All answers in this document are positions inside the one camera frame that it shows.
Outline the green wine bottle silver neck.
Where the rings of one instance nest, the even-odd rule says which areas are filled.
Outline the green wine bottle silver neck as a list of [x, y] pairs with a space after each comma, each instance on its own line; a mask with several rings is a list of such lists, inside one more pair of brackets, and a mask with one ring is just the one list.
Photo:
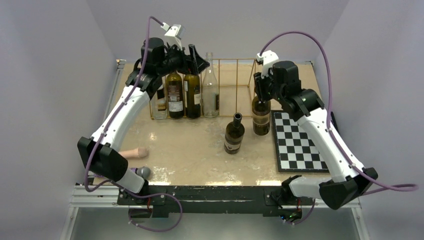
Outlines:
[[184, 116], [183, 80], [175, 71], [166, 77], [169, 117], [180, 119]]

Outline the green bottle silver foil neck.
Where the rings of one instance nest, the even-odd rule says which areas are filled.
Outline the green bottle silver foil neck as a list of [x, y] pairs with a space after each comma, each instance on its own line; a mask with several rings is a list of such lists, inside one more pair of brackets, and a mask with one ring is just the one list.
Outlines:
[[260, 101], [256, 95], [252, 100], [252, 126], [258, 136], [267, 135], [271, 128], [271, 102]]

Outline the clear liquor bottle black cap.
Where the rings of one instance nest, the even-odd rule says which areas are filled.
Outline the clear liquor bottle black cap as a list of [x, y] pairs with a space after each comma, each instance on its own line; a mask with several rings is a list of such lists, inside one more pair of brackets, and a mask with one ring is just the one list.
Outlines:
[[152, 99], [152, 116], [154, 120], [163, 120], [168, 116], [167, 104], [166, 104], [166, 94], [164, 85], [162, 84], [159, 89], [156, 91]]

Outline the clear glass bottle front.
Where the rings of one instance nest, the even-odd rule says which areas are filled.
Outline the clear glass bottle front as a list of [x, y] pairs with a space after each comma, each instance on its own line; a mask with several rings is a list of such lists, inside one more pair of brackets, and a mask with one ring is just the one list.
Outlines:
[[209, 67], [205, 70], [202, 81], [202, 109], [205, 118], [215, 118], [219, 115], [220, 94], [219, 83], [214, 73], [213, 53], [206, 53]]

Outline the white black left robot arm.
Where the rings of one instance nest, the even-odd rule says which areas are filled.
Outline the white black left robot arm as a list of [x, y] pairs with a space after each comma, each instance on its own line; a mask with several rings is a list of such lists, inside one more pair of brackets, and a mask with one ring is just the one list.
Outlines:
[[77, 148], [85, 171], [103, 176], [130, 191], [129, 197], [138, 205], [146, 203], [149, 191], [145, 179], [129, 168], [119, 154], [123, 139], [139, 112], [150, 104], [163, 84], [162, 78], [173, 72], [200, 74], [209, 63], [188, 46], [189, 53], [177, 45], [152, 37], [141, 47], [141, 58], [128, 77], [122, 95], [108, 117], [90, 136], [81, 137]]

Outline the dark brown bottle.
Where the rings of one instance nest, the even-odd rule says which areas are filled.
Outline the dark brown bottle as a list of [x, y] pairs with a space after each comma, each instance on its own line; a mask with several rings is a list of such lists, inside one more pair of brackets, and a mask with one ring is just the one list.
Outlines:
[[201, 116], [201, 83], [198, 75], [184, 76], [184, 94], [186, 117], [196, 119]]

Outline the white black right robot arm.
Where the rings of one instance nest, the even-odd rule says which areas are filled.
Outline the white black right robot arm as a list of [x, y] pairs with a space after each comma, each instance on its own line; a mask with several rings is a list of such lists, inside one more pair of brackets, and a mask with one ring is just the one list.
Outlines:
[[292, 61], [257, 60], [261, 72], [254, 77], [255, 93], [261, 101], [281, 104], [313, 141], [329, 170], [330, 177], [296, 175], [282, 182], [280, 196], [288, 204], [300, 197], [321, 199], [333, 210], [362, 196], [378, 178], [373, 167], [366, 168], [350, 151], [331, 122], [319, 95], [302, 88], [299, 69]]

